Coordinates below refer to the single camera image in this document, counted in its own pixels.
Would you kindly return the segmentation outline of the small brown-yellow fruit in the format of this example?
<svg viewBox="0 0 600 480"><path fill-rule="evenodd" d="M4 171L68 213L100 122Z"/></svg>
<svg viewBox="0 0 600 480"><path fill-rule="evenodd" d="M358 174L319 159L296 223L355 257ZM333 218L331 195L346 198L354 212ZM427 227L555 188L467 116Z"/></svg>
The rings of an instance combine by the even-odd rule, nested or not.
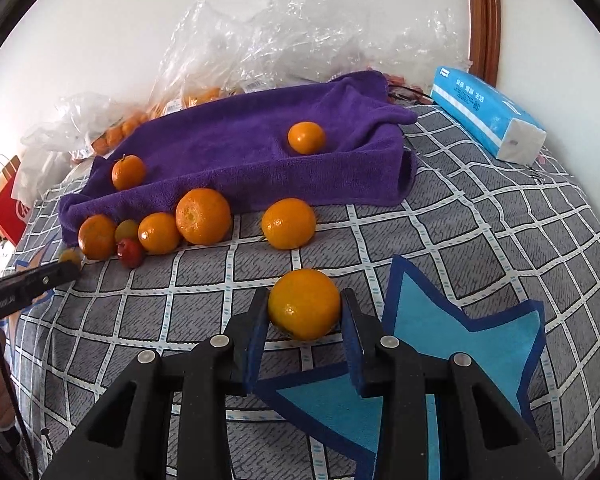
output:
<svg viewBox="0 0 600 480"><path fill-rule="evenodd" d="M58 258L59 262L71 262L78 268L82 266L82 255L78 250L74 248L65 249Z"/></svg>

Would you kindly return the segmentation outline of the large orange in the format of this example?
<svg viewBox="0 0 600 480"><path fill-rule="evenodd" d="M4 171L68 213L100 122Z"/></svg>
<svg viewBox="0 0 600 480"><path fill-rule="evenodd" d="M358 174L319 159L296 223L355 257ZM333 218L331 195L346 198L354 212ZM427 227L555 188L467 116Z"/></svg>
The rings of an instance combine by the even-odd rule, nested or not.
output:
<svg viewBox="0 0 600 480"><path fill-rule="evenodd" d="M193 188L175 208L181 236L193 245L210 246L227 236L233 217L227 200L212 188Z"/></svg>
<svg viewBox="0 0 600 480"><path fill-rule="evenodd" d="M280 278L268 296L268 317L279 330L298 341L326 336L340 319L340 292L324 273L291 271Z"/></svg>

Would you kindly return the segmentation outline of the small yellow-green fruit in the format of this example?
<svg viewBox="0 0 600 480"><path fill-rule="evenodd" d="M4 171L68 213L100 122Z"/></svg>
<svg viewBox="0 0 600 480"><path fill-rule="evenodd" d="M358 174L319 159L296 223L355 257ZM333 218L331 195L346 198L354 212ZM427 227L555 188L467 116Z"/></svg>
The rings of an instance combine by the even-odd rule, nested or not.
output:
<svg viewBox="0 0 600 480"><path fill-rule="evenodd" d="M114 240L116 243L120 243L126 238L129 238L130 240L136 240L137 235L138 223L134 220L128 219L118 224L117 229L114 231Z"/></svg>

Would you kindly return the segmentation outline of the medium orange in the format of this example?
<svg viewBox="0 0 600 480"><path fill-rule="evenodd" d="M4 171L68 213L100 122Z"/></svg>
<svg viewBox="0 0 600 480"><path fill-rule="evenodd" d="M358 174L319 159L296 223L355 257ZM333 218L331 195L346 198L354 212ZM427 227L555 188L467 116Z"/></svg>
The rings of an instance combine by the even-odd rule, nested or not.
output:
<svg viewBox="0 0 600 480"><path fill-rule="evenodd" d="M166 255L174 252L181 243L173 214L154 212L143 218L138 226L138 239L151 255Z"/></svg>

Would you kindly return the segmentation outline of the orange with stem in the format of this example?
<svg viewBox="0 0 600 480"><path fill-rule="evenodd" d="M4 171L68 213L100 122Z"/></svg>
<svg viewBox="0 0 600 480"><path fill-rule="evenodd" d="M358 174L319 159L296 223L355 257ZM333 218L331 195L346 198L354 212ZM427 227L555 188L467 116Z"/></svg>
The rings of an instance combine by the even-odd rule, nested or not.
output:
<svg viewBox="0 0 600 480"><path fill-rule="evenodd" d="M146 177L144 162L136 155L124 155L111 169L111 182L117 191L140 186Z"/></svg>

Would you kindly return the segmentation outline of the red paper bag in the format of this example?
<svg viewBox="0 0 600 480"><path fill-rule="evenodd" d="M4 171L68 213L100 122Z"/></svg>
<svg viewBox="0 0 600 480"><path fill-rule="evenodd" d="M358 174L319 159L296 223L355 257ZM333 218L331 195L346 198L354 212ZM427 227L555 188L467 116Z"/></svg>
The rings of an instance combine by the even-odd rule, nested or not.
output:
<svg viewBox="0 0 600 480"><path fill-rule="evenodd" d="M15 177L20 167L17 155L7 159L0 156L0 240L17 246L27 226L30 209L12 198Z"/></svg>

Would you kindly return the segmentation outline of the small red fruit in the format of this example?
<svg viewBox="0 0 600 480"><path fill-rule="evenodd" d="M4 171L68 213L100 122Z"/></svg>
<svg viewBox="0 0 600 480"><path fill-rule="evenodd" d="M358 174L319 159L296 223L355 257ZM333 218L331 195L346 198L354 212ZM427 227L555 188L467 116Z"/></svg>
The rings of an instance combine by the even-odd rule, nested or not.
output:
<svg viewBox="0 0 600 480"><path fill-rule="evenodd" d="M145 259L144 248L135 238L122 238L117 244L117 254L122 266L131 270L141 266Z"/></svg>

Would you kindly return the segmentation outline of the white plastic bag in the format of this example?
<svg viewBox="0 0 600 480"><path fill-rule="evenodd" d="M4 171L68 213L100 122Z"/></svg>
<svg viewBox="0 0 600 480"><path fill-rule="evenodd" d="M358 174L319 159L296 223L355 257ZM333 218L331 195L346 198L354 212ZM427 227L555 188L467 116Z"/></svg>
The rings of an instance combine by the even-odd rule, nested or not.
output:
<svg viewBox="0 0 600 480"><path fill-rule="evenodd" d="M31 209L34 203L67 177L72 169L68 152L50 152L26 148L16 172L12 198Z"/></svg>

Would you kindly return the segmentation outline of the checkered grey bedspread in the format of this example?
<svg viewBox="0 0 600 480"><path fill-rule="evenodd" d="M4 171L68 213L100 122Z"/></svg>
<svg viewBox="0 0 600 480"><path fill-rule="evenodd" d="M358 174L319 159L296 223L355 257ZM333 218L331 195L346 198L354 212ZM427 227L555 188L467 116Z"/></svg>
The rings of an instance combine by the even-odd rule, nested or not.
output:
<svg viewBox="0 0 600 480"><path fill-rule="evenodd" d="M600 222L550 152L499 162L435 106L403 130L419 167L391 207L321 206L310 240L238 214L222 242L89 261L23 313L12 372L38 468L142 351L170 360L224 333L260 289L270 324L256 388L225 400L235 479L367 479L380 399L351 384L343 292L418 351L475 358L529 419L552 468L600 464Z"/></svg>

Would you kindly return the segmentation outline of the plastic bag of tangerines left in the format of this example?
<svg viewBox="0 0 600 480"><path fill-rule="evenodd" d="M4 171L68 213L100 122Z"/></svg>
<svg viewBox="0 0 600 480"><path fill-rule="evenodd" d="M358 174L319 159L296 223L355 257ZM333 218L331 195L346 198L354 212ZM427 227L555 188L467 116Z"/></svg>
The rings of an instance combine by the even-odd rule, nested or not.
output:
<svg viewBox="0 0 600 480"><path fill-rule="evenodd" d="M96 153L93 144L106 138L110 129L127 120L146 115L143 105L118 101L94 92L60 98L53 114L21 139L25 148L69 153L73 158L89 158Z"/></svg>

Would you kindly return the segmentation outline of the purple towel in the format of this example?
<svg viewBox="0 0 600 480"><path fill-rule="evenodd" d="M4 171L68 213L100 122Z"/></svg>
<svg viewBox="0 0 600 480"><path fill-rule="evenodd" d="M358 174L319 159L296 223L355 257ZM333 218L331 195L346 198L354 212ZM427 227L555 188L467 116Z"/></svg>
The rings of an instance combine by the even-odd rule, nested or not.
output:
<svg viewBox="0 0 600 480"><path fill-rule="evenodd" d="M252 92L202 104L139 126L107 158L96 158L81 191L59 201L62 239L78 241L85 219L140 221L174 211L193 188L221 193L235 214L297 197L312 206L399 205L411 192L417 157L403 127L415 112L392 104L383 74L352 73L324 84ZM287 133L316 122L326 133L317 154L300 155ZM124 155L145 164L136 188L117 191L111 169Z"/></svg>

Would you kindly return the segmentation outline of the blue tissue pack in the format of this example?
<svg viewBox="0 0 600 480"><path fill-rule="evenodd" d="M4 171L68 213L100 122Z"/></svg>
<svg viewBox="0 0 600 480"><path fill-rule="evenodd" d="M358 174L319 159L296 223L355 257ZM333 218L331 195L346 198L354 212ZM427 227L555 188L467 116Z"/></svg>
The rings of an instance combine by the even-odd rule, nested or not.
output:
<svg viewBox="0 0 600 480"><path fill-rule="evenodd" d="M545 129L521 106L478 77L439 66L430 96L494 158L531 166L539 156Z"/></svg>

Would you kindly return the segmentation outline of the clear plastic bag right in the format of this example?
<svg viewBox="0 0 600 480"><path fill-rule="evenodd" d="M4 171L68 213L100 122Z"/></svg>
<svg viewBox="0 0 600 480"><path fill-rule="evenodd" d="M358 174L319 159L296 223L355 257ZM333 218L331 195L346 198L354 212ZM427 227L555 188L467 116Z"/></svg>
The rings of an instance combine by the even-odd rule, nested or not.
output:
<svg viewBox="0 0 600 480"><path fill-rule="evenodd" d="M401 29L376 28L364 42L364 53L373 70L428 96L438 67L468 72L469 44L467 25L446 8L414 18Z"/></svg>

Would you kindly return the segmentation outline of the clear plastic bag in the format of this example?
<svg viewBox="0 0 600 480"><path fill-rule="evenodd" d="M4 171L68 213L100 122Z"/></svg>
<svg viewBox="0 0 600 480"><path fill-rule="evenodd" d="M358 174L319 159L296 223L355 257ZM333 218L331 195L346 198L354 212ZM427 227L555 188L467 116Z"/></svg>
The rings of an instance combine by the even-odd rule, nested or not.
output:
<svg viewBox="0 0 600 480"><path fill-rule="evenodd" d="M364 0L270 0L250 18L199 0L172 32L149 109L160 117L235 94L364 70L369 29Z"/></svg>
<svg viewBox="0 0 600 480"><path fill-rule="evenodd" d="M364 53L373 70L428 96L438 67L468 72L469 44L467 25L446 8L414 18L401 29L376 28L364 42Z"/></svg>

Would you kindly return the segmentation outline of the clear plastic bag centre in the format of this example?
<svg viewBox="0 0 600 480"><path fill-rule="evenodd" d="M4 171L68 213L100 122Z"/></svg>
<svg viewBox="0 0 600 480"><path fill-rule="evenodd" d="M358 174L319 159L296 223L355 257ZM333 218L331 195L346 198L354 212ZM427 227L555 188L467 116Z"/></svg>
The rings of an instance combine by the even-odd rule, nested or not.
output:
<svg viewBox="0 0 600 480"><path fill-rule="evenodd" d="M250 18L199 0L172 32L149 109L160 117L235 94L364 70L369 29L364 0L270 0Z"/></svg>

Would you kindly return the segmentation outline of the brown wooden frame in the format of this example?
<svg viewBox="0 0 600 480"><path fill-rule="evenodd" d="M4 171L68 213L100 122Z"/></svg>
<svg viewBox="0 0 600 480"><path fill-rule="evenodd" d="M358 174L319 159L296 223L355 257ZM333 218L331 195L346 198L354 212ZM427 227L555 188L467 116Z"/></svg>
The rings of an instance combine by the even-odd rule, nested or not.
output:
<svg viewBox="0 0 600 480"><path fill-rule="evenodd" d="M501 0L469 2L469 73L492 87L498 82L501 53Z"/></svg>

